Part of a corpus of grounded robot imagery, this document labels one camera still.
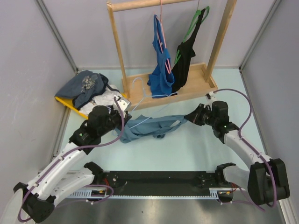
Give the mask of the grey-blue tank top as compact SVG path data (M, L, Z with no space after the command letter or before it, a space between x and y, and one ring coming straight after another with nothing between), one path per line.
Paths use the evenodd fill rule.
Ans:
M166 134L176 131L186 122L187 120L183 115L169 115L159 118L140 115L138 118L126 122L120 141L129 143L147 136L162 139Z

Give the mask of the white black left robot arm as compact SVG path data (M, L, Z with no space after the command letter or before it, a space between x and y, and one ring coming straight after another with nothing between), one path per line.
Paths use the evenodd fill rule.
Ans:
M65 175L95 148L111 145L120 139L117 137L108 143L101 143L101 137L108 132L116 128L124 131L125 122L129 119L128 107L124 100L115 102L113 106L94 107L88 119L69 138L63 151L41 173L26 184L16 184L14 192L19 189L23 191L17 216L19 222L43 222L62 200L82 187L104 188L110 193L103 198L104 201L114 194L111 186L102 184L103 169L94 162L86 163L73 176L65 178Z

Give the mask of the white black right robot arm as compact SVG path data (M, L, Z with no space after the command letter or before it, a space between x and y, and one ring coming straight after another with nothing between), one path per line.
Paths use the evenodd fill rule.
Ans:
M248 171L235 164L221 165L215 181L220 187L234 183L247 190L256 205L275 203L290 196L285 163L257 151L241 136L240 128L229 120L228 105L214 101L199 106L184 118L198 126L208 125L223 144L231 148L247 165Z

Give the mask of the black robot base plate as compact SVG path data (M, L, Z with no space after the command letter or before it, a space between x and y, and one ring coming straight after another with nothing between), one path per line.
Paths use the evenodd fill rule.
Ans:
M104 183L121 199L218 199L236 186L206 171L107 171Z

